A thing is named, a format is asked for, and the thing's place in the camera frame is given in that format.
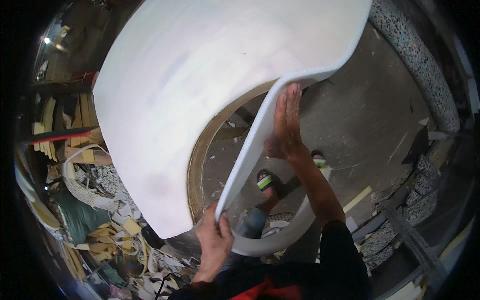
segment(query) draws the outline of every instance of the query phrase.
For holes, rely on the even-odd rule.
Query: concrete floor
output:
[[[247,126],[264,96],[247,103],[230,121]],[[332,172],[330,184],[342,206],[369,185],[381,192],[411,169],[401,162],[421,128],[418,121],[427,117],[427,105],[403,61],[370,24],[351,59],[329,80],[309,87],[300,107],[303,142],[310,150],[321,150],[329,165],[340,169]],[[243,140],[228,140],[208,149],[203,173],[207,204],[220,197],[242,145]],[[287,195],[272,214],[296,212],[305,197],[286,162],[262,156],[229,210],[233,226],[244,209],[264,199],[256,187],[256,174],[263,168],[286,185],[282,193]],[[368,195],[347,217],[360,225],[373,210]]]

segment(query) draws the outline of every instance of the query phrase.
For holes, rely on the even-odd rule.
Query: white foam sheet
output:
[[[110,49],[93,93],[115,168],[159,237],[193,226],[187,170],[210,120],[286,74],[311,77],[304,70],[312,68],[333,74],[353,53],[370,5],[146,0],[139,7]]]

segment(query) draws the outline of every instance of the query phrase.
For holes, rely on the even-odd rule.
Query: sandal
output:
[[[267,176],[265,176],[264,178],[260,179],[260,176],[264,175],[264,174],[267,174]],[[257,186],[258,188],[264,192],[266,189],[270,188],[270,187],[274,187],[273,186],[273,179],[272,179],[272,175],[270,174],[270,172],[268,172],[266,169],[261,169],[258,174],[257,174]]]
[[[324,156],[322,152],[319,150],[313,150],[312,153],[310,153],[313,159],[313,162],[317,165],[319,169],[323,169],[328,167],[327,161],[323,158],[313,158],[315,155],[321,155]]]

